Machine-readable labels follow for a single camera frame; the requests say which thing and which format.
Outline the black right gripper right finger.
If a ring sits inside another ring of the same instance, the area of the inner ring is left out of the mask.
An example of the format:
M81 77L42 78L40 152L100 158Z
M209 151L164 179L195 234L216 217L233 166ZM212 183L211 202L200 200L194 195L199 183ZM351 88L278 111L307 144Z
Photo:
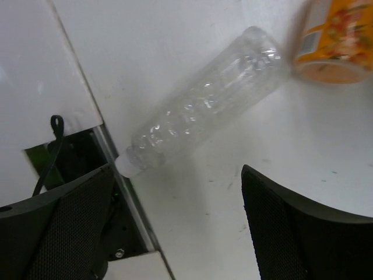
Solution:
M372 279L372 218L320 204L252 167L242 197L261 279Z

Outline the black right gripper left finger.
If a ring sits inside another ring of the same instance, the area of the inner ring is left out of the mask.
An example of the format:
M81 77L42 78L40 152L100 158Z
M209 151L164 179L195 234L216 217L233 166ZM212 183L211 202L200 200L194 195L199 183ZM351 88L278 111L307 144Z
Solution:
M114 182L105 165L85 181L1 207L1 279L103 279Z

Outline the clear crushed plastic bottle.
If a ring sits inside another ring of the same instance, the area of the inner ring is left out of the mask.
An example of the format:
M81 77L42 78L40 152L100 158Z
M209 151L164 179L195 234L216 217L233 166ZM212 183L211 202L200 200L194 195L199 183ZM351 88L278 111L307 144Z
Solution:
M166 98L115 160L131 178L190 152L276 91L289 67L272 36L251 26L178 93Z

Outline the orange juice bottle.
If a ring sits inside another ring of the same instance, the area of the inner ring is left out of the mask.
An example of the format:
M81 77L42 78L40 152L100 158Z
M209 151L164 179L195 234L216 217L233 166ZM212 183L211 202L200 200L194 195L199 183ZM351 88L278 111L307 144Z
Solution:
M372 74L372 1L311 1L294 68L328 84L358 83Z

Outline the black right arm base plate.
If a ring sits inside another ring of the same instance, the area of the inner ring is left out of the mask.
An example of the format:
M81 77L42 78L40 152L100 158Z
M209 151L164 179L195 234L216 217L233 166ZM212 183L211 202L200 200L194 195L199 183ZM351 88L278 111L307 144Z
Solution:
M109 165L115 178L101 244L108 260L120 260L157 250L151 226L130 179L114 166L118 152L108 129L100 125L65 136L43 191L85 181Z

